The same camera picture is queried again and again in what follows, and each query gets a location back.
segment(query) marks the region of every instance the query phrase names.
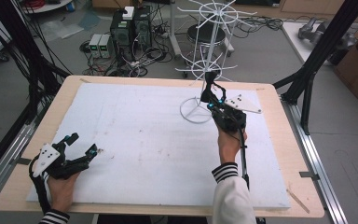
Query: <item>metal bracket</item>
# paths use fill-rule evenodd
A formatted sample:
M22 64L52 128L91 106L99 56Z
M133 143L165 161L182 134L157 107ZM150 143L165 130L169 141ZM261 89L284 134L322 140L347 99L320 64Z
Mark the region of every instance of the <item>metal bracket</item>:
M307 135L301 127L300 111L298 107L296 105L289 104L286 104L286 106L289 110L288 112L292 116L299 140L302 143L304 156L310 165L310 171L304 172L303 177L314 177L312 178L312 180L315 182L315 186L319 187L321 196L323 196L329 215L332 218L333 222L335 224L348 224L341 205L339 204L337 195L334 192L333 186L331 185L327 173L324 169L324 165L322 164L321 158L319 157L318 151L316 150L316 147L313 144L313 141L310 136Z
M278 89L286 84L292 83L289 90L282 96L284 101L288 101L289 104L292 105L296 104L298 97L304 92L300 124L306 134L310 134L308 128L310 98L316 73L357 17L358 0L344 1L309 58L304 62L304 65L291 76L273 84L275 89Z
M261 109L255 106L252 102L248 101L241 94L231 99L225 100L225 104L234 109L261 114Z
M16 163L21 165L29 165L32 160L26 158L19 158Z
M51 145L44 144L40 150L39 159L37 160L36 167L34 168L33 177L41 175L59 157L60 152L58 152Z
M299 172L299 173L300 173L301 177L303 177L303 178L310 177L313 181L321 179L318 174L314 174L313 172L310 172L310 171L302 171L302 172Z

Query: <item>electronic equipment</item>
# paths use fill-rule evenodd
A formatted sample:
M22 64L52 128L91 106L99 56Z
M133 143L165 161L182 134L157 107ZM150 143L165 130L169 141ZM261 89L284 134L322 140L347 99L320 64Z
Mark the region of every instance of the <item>electronic equipment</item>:
M72 133L71 136L66 135L59 143L52 146L44 144L40 153L34 157L29 165L29 176L34 183L44 214L51 208L46 192L45 172L55 179L68 179L71 175L89 169L90 162L98 155L100 149L93 144L83 157L72 161L67 160L65 158L65 149L67 146L71 146L78 138L79 135L77 133Z
M111 35L102 35L98 48L101 53L101 58L110 58L113 56L113 41Z
M206 86L201 94L201 101L207 104L207 108L212 112L212 118L216 125L222 129L225 133L236 133L240 134L239 140L241 143L241 154L242 154L242 178L246 181L249 188L249 176L246 167L245 157L245 139L243 138L243 132L246 127L246 114L242 112L243 109L239 105L230 104L232 100L227 100L226 89L219 86L214 82L217 77L216 71L205 73ZM212 92L212 85L219 88L223 93L223 96L218 99Z
M134 7L125 7L125 12L123 13L123 20L130 21L133 18Z
M93 58L101 58L101 53L98 48L102 35L93 35L91 41L89 42L89 50L91 50L91 55Z
M133 16L138 46L142 46L144 50L152 47L150 12L149 6L139 7L135 9Z
M134 61L133 54L131 53L132 46L134 45L134 30L133 21L123 20L123 11L116 11L110 25L110 34L118 64L125 64L124 59Z
M133 42L133 22L123 20L123 13L115 12L110 25L110 34L113 42L119 46L130 46Z

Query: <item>computer tower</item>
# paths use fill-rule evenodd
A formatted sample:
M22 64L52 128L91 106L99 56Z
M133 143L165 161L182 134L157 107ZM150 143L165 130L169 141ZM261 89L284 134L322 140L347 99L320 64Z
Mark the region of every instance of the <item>computer tower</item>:
M133 16L138 48L142 47L143 50L152 47L150 11L150 6L139 7L135 9Z
M119 46L131 46L134 40L133 21L123 20L123 13L115 12L110 25L110 34L113 42Z
M117 11L113 15L110 25L110 34L113 40L113 47L116 54L117 64L122 65L134 60L132 49L136 47L134 42L133 21L123 20L123 12Z

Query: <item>white board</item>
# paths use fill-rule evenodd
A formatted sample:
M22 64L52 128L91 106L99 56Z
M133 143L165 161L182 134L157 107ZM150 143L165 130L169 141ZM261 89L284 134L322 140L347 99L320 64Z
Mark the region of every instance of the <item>white board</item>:
M227 90L228 99L239 94L260 107L255 91ZM179 111L199 95L192 87L82 84L53 143L79 134L66 149L68 160L94 143L103 151L78 178L74 202L212 205L216 127L212 119L188 122ZM290 207L263 114L247 113L246 130L254 207ZM240 154L237 162L241 167ZM34 189L27 200L37 201Z

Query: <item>gray floor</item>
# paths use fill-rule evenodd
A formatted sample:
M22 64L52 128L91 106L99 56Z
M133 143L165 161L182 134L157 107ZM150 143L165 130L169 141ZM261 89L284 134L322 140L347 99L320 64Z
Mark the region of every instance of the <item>gray floor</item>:
M69 25L79 23L86 13L87 10L82 8L74 13L59 9L41 15L40 20L44 22L65 18L63 23ZM188 20L191 19L185 16L177 19L177 27ZM99 20L96 26L88 30L68 39L49 41L48 44L74 74L81 74L87 69L87 60L78 47L93 34L108 32L109 26L109 20ZM179 35L178 39L181 49L189 51L190 47L184 37ZM293 74L301 66L301 61L283 31L262 28L248 38L233 38L232 45L236 51L227 59L227 66L237 64L238 67L227 71L225 76L239 82L274 83ZM183 60L150 65L147 67L146 78L181 79L182 74L173 70L175 67L185 67ZM281 88L278 92L283 93L285 89ZM23 110L27 100L27 82L16 65L12 61L0 63L0 140ZM333 67L322 67L314 80L310 132L347 220L349 223L358 223L358 100L336 77ZM41 213L0 212L0 223L36 223L41 216ZM91 220L92 215L73 214L71 223L91 223ZM324 216L317 219L268 218L268 223L331 222L328 216Z

